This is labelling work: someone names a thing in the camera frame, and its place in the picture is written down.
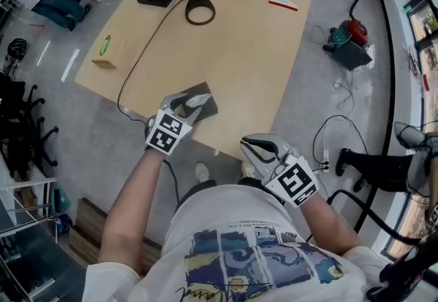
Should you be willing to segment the brown wooden crate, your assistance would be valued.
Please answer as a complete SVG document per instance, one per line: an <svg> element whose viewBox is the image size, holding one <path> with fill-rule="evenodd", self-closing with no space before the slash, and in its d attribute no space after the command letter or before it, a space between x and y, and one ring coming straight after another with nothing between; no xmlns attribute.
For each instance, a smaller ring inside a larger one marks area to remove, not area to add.
<svg viewBox="0 0 438 302"><path fill-rule="evenodd" d="M88 264L96 264L101 247L103 227L107 214L87 198L78 200L75 224L69 231L69 247ZM162 247L143 239L141 272L146 274L156 263Z"/></svg>

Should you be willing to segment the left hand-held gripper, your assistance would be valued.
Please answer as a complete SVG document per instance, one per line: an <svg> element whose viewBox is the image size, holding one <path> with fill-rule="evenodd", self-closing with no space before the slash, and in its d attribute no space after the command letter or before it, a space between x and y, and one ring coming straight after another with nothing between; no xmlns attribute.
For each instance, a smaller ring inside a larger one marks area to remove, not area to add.
<svg viewBox="0 0 438 302"><path fill-rule="evenodd" d="M202 111L201 106L191 108L183 104L180 113L175 110L187 100L188 93L168 95L162 101L156 115L148 122L146 145L165 155L171 155L175 148L192 131Z"/></svg>

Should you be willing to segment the person's right white shoe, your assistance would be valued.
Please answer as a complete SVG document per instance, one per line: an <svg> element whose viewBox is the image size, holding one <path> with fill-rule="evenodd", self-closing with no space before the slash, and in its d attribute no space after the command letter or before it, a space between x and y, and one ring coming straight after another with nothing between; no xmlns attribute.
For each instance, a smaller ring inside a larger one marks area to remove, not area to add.
<svg viewBox="0 0 438 302"><path fill-rule="evenodd" d="M255 176L255 167L249 163L242 161L240 165L242 178L256 178Z"/></svg>

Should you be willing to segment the teal bag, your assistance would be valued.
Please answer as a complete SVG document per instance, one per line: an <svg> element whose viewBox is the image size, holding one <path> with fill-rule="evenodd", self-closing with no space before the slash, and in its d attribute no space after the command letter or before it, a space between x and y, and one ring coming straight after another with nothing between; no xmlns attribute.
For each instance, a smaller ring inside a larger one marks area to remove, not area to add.
<svg viewBox="0 0 438 302"><path fill-rule="evenodd" d="M52 199L53 215L55 217L56 224L56 234L66 234L73 226L71 217L68 215L70 200L67 197L65 191L60 187L53 189Z"/></svg>

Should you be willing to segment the black office chair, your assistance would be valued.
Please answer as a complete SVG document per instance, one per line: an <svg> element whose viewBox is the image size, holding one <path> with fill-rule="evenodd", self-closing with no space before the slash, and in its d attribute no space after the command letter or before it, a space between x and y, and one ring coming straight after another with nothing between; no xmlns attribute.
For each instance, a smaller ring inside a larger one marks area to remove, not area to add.
<svg viewBox="0 0 438 302"><path fill-rule="evenodd" d="M52 160L47 152L45 151L45 143L53 134L59 132L59 127L52 127L46 134L42 134L42 125L44 124L45 118L42 116L34 121L30 116L25 121L25 143L30 148L30 156L32 162L40 169L43 168L43 162L46 162L51 167L56 167L58 165L57 160Z"/></svg>
<svg viewBox="0 0 438 302"><path fill-rule="evenodd" d="M39 103L45 103L43 98L33 100L33 93L37 89L38 86L34 84L27 99L24 99L25 82L12 81L9 76L0 73L0 117L8 120L30 118L32 109Z"/></svg>

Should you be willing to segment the white cloth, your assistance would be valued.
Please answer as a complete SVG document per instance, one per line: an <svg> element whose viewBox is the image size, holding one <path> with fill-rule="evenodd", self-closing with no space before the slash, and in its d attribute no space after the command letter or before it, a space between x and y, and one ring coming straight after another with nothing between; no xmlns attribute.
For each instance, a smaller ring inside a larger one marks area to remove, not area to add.
<svg viewBox="0 0 438 302"><path fill-rule="evenodd" d="M211 97L212 95L209 93L194 95L185 102L185 105L189 108L197 108L205 105Z"/></svg>

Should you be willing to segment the white printed t-shirt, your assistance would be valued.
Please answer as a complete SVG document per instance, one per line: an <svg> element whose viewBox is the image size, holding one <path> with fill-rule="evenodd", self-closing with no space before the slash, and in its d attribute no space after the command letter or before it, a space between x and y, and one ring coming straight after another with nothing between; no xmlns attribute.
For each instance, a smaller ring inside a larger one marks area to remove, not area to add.
<svg viewBox="0 0 438 302"><path fill-rule="evenodd" d="M82 302L364 302L384 267L364 246L336 255L305 242L272 195L229 184L181 205L146 276L89 266Z"/></svg>

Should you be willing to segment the red vacuum cleaner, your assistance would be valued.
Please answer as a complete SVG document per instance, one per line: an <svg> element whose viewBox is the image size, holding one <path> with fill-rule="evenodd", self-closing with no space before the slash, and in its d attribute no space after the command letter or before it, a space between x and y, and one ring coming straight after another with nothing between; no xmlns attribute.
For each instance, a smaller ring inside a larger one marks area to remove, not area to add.
<svg viewBox="0 0 438 302"><path fill-rule="evenodd" d="M343 21L338 27L330 28L327 43L322 48L325 51L334 52L349 42L360 47L368 43L368 31L357 19Z"/></svg>

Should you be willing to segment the white metal rack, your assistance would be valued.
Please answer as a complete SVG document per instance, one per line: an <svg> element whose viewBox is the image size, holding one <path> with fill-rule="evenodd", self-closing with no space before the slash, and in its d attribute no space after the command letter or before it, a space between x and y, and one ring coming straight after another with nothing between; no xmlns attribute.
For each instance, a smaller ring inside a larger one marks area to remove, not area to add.
<svg viewBox="0 0 438 302"><path fill-rule="evenodd" d="M20 180L0 155L0 300L60 302L53 290L56 278L44 261L57 242L49 231L55 181L32 163Z"/></svg>

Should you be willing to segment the black tissue box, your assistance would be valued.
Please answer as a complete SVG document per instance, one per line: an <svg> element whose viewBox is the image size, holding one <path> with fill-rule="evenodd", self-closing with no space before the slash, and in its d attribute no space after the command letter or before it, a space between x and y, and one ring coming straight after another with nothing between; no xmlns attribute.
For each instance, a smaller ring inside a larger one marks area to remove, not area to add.
<svg viewBox="0 0 438 302"><path fill-rule="evenodd" d="M203 83L197 84L197 85L195 85L195 86L192 86L192 87L190 87L190 88L188 88L188 89L186 89L186 90L181 91L181 93L183 93L183 92L188 93L187 100L188 100L190 97L193 97L194 95L206 94L206 93L209 93L209 94L212 95L212 97L209 99L209 101L208 101L205 105L202 105L202 106L201 106L201 107L202 107L202 111L201 111L201 113L199 114L199 116L198 116L196 122L199 122L199 121L201 121L201 120L203 120L203 119L209 118L210 116L213 116L213 115L215 115L215 114L218 113L218 106L216 105L216 102L215 102L215 100L214 100L214 98L213 98L213 94L212 94L212 92L211 92L211 90L210 90L210 88L209 88L209 86L208 86L208 84L207 84L206 81L204 81ZM183 104L185 104L185 102L182 103L182 104L176 109L176 112L177 112L177 113L180 113L179 110L180 110L181 106L182 106Z"/></svg>

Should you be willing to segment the light wooden table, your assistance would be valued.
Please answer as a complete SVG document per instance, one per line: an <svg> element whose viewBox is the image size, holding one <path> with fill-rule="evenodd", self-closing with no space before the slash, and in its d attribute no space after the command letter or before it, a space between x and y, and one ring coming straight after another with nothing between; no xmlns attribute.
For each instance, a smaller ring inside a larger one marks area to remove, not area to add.
<svg viewBox="0 0 438 302"><path fill-rule="evenodd" d="M311 0L298 11L269 0L210 0L215 19L185 19L188 0L167 8L124 0L94 41L75 81L143 116L165 96L207 82L218 113L199 122L192 138L242 158L243 136L270 131L293 69ZM99 68L92 55L106 35L126 37L118 68Z"/></svg>

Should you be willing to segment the person's white shoe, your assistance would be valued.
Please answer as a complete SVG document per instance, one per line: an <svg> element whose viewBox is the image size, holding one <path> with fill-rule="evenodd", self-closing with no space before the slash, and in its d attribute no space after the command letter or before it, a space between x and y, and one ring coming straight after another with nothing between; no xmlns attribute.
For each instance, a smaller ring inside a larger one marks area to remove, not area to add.
<svg viewBox="0 0 438 302"><path fill-rule="evenodd" d="M199 184L210 180L209 169L204 162L197 162L195 165L195 176Z"/></svg>
<svg viewBox="0 0 438 302"><path fill-rule="evenodd" d="M255 176L255 167L249 163L242 161L240 165L242 178L256 178Z"/></svg>

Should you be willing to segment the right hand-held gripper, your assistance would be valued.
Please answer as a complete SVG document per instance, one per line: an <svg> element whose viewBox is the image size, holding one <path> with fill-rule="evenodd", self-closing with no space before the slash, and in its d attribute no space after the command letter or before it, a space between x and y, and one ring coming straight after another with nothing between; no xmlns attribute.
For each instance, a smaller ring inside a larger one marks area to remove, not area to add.
<svg viewBox="0 0 438 302"><path fill-rule="evenodd" d="M274 162L274 157L265 158L254 147L280 158ZM265 178L265 188L292 207L300 207L318 193L319 184L310 165L294 148L290 149L280 136L244 136L240 149L261 177Z"/></svg>

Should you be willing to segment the dark grey square box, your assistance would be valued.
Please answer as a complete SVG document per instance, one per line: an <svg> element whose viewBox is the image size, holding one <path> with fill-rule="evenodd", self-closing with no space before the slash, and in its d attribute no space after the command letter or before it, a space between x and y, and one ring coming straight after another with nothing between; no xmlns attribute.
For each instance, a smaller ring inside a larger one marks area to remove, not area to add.
<svg viewBox="0 0 438 302"><path fill-rule="evenodd" d="M367 65L372 61L367 51L353 41L348 41L346 44L334 50L331 56L349 71Z"/></svg>

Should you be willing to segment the black-framed window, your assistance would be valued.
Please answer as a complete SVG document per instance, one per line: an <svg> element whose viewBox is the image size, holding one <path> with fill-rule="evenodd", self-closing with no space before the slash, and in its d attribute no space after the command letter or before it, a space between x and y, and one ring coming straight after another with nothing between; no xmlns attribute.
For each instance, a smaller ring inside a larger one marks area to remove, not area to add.
<svg viewBox="0 0 438 302"><path fill-rule="evenodd" d="M438 0L413 0L403 7L403 13L414 39L404 48L420 94L420 106L414 111L420 113L417 119L422 130L438 130L438 92L431 91L426 76L438 72ZM396 229L406 236L423 234L428 200L410 193L404 194L403 199Z"/></svg>

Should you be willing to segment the person's left white shoe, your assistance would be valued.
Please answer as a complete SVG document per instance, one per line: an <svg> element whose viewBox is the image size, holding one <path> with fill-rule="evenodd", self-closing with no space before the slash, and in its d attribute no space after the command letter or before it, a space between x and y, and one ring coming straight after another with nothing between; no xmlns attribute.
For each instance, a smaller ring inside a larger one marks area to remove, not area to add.
<svg viewBox="0 0 438 302"><path fill-rule="evenodd" d="M210 180L209 169L204 162L197 162L195 165L195 176L199 184Z"/></svg>

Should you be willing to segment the person's left forearm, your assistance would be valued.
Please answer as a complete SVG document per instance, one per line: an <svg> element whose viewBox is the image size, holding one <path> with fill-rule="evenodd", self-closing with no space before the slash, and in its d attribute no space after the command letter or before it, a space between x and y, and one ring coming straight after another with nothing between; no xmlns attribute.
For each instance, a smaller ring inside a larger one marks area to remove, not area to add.
<svg viewBox="0 0 438 302"><path fill-rule="evenodd" d="M138 267L164 154L147 149L114 202L103 229L99 262Z"/></svg>

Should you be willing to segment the person's right forearm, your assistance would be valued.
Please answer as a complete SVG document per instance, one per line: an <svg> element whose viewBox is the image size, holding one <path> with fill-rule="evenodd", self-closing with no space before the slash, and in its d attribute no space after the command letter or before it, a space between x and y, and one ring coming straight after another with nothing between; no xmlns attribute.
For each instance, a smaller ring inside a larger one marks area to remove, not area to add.
<svg viewBox="0 0 438 302"><path fill-rule="evenodd" d="M363 245L354 229L319 193L305 201L300 209L315 243L321 249L342 256Z"/></svg>

